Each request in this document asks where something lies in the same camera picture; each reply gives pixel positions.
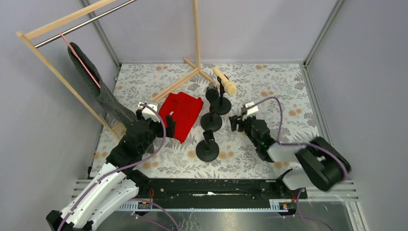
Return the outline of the black mic stand corner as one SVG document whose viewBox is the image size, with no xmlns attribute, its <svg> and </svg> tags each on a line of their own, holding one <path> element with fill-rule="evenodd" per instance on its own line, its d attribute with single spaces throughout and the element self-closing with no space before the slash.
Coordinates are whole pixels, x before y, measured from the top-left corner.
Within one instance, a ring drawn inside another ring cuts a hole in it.
<svg viewBox="0 0 408 231">
<path fill-rule="evenodd" d="M 204 131 L 203 136 L 204 140 L 196 146 L 196 155 L 203 162 L 212 162 L 219 156 L 219 145 L 215 141 L 212 130 Z"/>
</svg>

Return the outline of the floral patterned mat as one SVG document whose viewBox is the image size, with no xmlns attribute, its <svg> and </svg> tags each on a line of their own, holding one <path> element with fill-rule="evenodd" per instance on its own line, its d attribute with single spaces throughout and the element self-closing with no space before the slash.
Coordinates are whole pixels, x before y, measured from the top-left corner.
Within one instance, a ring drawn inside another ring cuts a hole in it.
<svg viewBox="0 0 408 231">
<path fill-rule="evenodd" d="M 248 102 L 259 103 L 256 117 L 266 121 L 271 136 L 280 141 L 306 142 L 318 136 L 317 119 L 309 101 L 306 82 L 299 64 L 218 64 L 236 85 L 230 97 L 230 116 L 238 115 Z M 119 72 L 114 96 L 128 109 L 152 99 L 191 71 L 187 64 L 124 64 Z M 228 115 L 214 134 L 220 148 L 216 160 L 198 159 L 196 145 L 203 140 L 199 121 L 184 143 L 167 138 L 164 147 L 138 170 L 150 178 L 274 179 L 297 164 L 262 161 L 242 132 L 232 132 Z"/>
</svg>

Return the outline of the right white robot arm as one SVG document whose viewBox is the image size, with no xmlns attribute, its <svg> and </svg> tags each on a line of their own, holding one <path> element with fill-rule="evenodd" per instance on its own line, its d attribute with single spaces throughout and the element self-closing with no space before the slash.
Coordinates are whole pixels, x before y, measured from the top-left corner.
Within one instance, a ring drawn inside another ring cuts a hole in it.
<svg viewBox="0 0 408 231">
<path fill-rule="evenodd" d="M 304 143 L 279 143 L 271 136 L 265 120 L 234 115 L 229 121 L 232 131 L 245 133 L 261 160 L 301 166 L 280 175 L 281 181 L 291 190 L 315 186 L 327 192 L 346 179 L 351 171 L 349 162 L 322 137 Z"/>
</svg>

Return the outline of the dark grey hanging garment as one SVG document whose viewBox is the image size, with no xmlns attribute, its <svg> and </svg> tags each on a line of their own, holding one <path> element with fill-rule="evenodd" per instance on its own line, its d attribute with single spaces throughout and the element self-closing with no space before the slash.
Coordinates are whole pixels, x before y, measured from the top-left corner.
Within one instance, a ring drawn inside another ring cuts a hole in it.
<svg viewBox="0 0 408 231">
<path fill-rule="evenodd" d="M 131 124 L 138 118 L 134 112 L 122 105 L 116 97 L 112 94 L 110 89 L 103 82 L 100 73 L 98 72 L 96 66 L 93 62 L 83 53 L 83 51 L 73 42 L 70 44 L 74 47 L 76 53 L 82 59 L 84 64 L 87 66 L 89 71 L 95 76 L 99 81 L 100 89 L 96 86 L 94 81 L 89 77 L 86 70 L 83 68 L 78 59 L 72 54 L 70 48 L 67 48 L 68 54 L 71 61 L 73 62 L 75 68 L 77 69 L 79 75 L 85 82 L 85 86 L 92 95 L 92 97 L 98 102 L 98 104 L 107 111 L 111 116 L 113 116 L 117 121 L 121 122 L 126 128 L 131 126 Z"/>
</svg>

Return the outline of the pink clothes hanger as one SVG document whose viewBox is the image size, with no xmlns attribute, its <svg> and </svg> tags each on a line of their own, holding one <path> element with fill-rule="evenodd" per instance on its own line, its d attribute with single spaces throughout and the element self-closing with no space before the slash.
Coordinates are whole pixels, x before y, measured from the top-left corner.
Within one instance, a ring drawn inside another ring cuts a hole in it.
<svg viewBox="0 0 408 231">
<path fill-rule="evenodd" d="M 81 63 L 81 65 L 83 66 L 83 68 L 86 70 L 86 72 L 88 73 L 89 77 L 94 81 L 94 83 L 96 84 L 96 86 L 100 89 L 100 84 L 99 81 L 95 78 L 95 76 L 89 71 L 89 69 L 87 68 L 87 66 L 84 64 L 84 62 L 82 61 L 82 59 L 79 57 L 79 55 L 76 53 L 74 47 L 70 44 L 70 42 L 66 39 L 66 37 L 62 34 L 59 33 L 61 38 L 67 43 L 68 47 L 70 48 L 72 54 L 78 59 L 78 61 Z"/>
</svg>

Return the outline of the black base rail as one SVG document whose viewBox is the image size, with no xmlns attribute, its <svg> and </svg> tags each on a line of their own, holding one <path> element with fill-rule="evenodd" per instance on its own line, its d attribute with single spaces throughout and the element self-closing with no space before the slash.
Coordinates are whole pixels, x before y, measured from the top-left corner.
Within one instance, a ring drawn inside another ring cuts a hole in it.
<svg viewBox="0 0 408 231">
<path fill-rule="evenodd" d="M 280 180 L 150 179 L 136 195 L 165 209 L 269 209 L 271 200 L 292 202 L 307 193 Z"/>
</svg>

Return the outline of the metal clothes rail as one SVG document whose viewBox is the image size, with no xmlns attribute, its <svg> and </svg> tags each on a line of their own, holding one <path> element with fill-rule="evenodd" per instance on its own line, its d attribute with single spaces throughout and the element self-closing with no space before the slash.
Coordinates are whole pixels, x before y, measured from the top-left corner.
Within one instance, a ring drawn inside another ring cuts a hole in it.
<svg viewBox="0 0 408 231">
<path fill-rule="evenodd" d="M 112 8 L 112 9 L 110 9 L 108 11 L 105 11 L 105 12 L 103 12 L 103 13 L 101 13 L 101 14 L 99 14 L 99 15 L 97 15 L 97 16 L 95 16 L 95 17 L 93 17 L 93 18 L 91 18 L 91 19 L 89 19 L 89 20 L 87 20 L 87 21 L 85 21 L 83 23 L 81 23 L 81 24 L 78 24 L 78 25 L 76 25 L 76 26 L 74 26 L 74 27 L 72 27 L 72 28 L 70 28 L 70 29 L 68 29 L 68 30 L 66 30 L 64 32 L 61 32 L 60 34 L 55 35 L 55 36 L 49 38 L 48 40 L 42 41 L 41 43 L 36 44 L 34 47 L 35 48 L 43 47 L 43 46 L 45 46 L 45 45 L 47 45 L 47 44 L 49 44 L 51 42 L 54 42 L 55 40 L 61 38 L 62 36 L 68 35 L 68 34 L 74 32 L 74 31 L 76 31 L 76 30 L 78 30 L 78 29 L 80 29 L 82 27 L 85 27 L 88 24 L 97 22 L 99 19 L 101 19 L 101 18 L 103 18 L 103 17 L 105 17 L 107 15 L 110 15 L 113 12 L 116 12 L 119 9 L 122 9 L 122 8 L 132 4 L 134 2 L 136 2 L 136 0 L 128 0 L 127 2 L 122 3 L 121 5 L 119 5 L 119 6 L 115 7 L 115 8 Z"/>
</svg>

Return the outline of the beige microphone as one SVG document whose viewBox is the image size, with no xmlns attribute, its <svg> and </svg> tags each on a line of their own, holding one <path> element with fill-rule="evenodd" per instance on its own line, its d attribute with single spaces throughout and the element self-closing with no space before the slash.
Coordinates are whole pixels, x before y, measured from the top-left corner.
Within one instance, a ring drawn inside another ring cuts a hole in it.
<svg viewBox="0 0 408 231">
<path fill-rule="evenodd" d="M 224 87 L 224 90 L 228 95 L 234 96 L 237 93 L 236 85 L 217 67 L 213 67 L 213 73 L 216 77 L 220 78 L 220 84 Z"/>
</svg>

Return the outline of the black microphone orange tip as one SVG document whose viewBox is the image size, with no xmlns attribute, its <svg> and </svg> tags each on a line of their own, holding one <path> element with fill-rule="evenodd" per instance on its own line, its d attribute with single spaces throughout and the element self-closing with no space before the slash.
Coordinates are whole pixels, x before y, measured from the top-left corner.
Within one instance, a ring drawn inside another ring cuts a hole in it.
<svg viewBox="0 0 408 231">
<path fill-rule="evenodd" d="M 214 82 L 210 82 L 205 90 L 205 98 L 213 103 L 219 98 L 219 92 Z"/>
</svg>

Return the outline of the black mic stand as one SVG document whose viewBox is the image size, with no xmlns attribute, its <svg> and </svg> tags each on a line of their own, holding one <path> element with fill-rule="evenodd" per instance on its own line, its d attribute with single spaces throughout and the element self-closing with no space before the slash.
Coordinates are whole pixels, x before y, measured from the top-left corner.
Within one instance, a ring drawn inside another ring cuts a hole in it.
<svg viewBox="0 0 408 231">
<path fill-rule="evenodd" d="M 221 116 L 214 112 L 214 102 L 210 102 L 209 112 L 204 114 L 200 120 L 202 129 L 216 132 L 221 129 L 222 124 Z"/>
<path fill-rule="evenodd" d="M 221 78 L 217 76 L 217 81 L 220 84 L 219 98 L 213 103 L 213 111 L 218 115 L 225 115 L 231 110 L 231 102 L 224 97 L 226 93 L 224 86 L 221 84 Z"/>
</svg>

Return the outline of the red folded shirt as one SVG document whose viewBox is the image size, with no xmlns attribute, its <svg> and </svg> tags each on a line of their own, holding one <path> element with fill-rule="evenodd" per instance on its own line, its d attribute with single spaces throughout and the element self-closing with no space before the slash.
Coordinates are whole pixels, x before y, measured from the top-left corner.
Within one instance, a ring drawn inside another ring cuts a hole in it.
<svg viewBox="0 0 408 231">
<path fill-rule="evenodd" d="M 174 138 L 180 143 L 184 143 L 202 110 L 203 104 L 204 102 L 200 97 L 194 98 L 184 92 L 170 93 L 162 104 L 159 115 L 164 119 L 167 127 L 166 116 L 172 116 L 173 121 L 176 122 Z"/>
</svg>

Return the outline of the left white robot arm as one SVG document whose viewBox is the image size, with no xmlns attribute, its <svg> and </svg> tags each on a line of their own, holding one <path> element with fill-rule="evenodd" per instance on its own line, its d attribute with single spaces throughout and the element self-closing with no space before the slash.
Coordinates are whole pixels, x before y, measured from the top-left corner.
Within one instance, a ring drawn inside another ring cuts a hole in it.
<svg viewBox="0 0 408 231">
<path fill-rule="evenodd" d="M 150 107 L 138 110 L 137 119 L 112 149 L 97 176 L 69 205 L 46 216 L 51 230 L 94 231 L 126 201 L 152 193 L 149 178 L 135 166 L 145 161 L 142 157 L 146 153 L 150 158 L 156 155 L 159 148 L 154 148 L 153 141 L 160 137 L 163 146 L 167 137 L 174 137 L 175 126 L 169 115 L 163 120 Z"/>
</svg>

